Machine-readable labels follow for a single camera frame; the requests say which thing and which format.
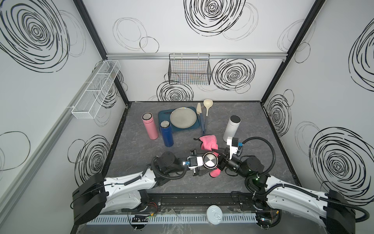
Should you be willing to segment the gold thermos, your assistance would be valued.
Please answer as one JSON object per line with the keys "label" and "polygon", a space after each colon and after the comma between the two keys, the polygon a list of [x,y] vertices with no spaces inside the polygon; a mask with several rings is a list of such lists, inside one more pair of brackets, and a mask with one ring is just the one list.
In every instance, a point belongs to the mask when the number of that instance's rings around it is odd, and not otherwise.
{"label": "gold thermos", "polygon": [[203,166],[207,169],[214,169],[218,165],[218,157],[213,152],[208,152],[203,155]]}

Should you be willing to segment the pink microfiber cloth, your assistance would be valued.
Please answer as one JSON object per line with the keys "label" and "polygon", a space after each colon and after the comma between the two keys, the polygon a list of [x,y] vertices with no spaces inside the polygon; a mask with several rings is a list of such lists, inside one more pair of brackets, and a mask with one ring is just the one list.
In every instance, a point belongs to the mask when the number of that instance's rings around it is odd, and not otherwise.
{"label": "pink microfiber cloth", "polygon": [[[215,135],[205,135],[199,138],[194,138],[194,140],[199,141],[201,143],[201,149],[205,151],[212,152],[216,157],[219,156],[218,153],[214,152],[213,150],[218,150],[217,138]],[[221,170],[215,169],[209,173],[212,178],[216,178],[220,175]]]}

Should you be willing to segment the blue thermos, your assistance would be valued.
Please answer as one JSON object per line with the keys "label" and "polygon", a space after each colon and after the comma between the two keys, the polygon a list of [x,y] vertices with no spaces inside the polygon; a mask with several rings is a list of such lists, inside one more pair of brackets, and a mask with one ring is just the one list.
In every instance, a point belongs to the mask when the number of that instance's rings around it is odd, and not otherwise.
{"label": "blue thermos", "polygon": [[160,132],[166,147],[171,147],[174,144],[172,136],[172,127],[169,121],[160,122]]}

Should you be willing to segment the pink thermos steel lid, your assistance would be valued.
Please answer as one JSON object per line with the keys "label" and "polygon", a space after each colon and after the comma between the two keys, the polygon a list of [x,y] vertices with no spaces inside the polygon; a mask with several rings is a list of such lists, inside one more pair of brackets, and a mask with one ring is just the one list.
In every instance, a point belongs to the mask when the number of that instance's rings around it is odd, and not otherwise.
{"label": "pink thermos steel lid", "polygon": [[158,130],[153,118],[152,113],[144,113],[142,115],[142,121],[151,140],[158,138]]}

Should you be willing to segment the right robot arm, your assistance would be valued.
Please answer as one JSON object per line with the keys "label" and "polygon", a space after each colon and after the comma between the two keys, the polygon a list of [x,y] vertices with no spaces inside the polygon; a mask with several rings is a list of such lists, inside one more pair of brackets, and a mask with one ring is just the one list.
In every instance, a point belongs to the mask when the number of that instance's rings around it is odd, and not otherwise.
{"label": "right robot arm", "polygon": [[216,136],[210,136],[208,142],[201,146],[218,157],[217,169],[229,169],[244,178],[244,185],[252,195],[255,209],[287,211],[319,224],[330,234],[353,234],[357,223],[369,219],[368,211],[349,204],[336,191],[324,193],[307,190],[270,175],[276,162],[274,147],[268,140],[258,136],[244,142],[251,140],[260,140],[269,147],[272,161],[267,169],[255,156],[247,156],[246,161],[236,159],[234,156],[240,145],[236,138],[228,138],[227,148],[220,148]]}

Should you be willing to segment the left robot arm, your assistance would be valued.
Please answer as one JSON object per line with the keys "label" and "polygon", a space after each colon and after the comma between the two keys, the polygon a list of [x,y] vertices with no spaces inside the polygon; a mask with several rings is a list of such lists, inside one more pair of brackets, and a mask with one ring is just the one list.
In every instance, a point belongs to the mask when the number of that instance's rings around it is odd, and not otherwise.
{"label": "left robot arm", "polygon": [[155,156],[139,173],[120,177],[95,174],[72,194],[74,224],[87,223],[108,211],[143,208],[148,203],[145,195],[147,190],[160,187],[170,180],[181,179],[188,171],[201,176],[207,170],[201,155],[177,158],[167,151]]}

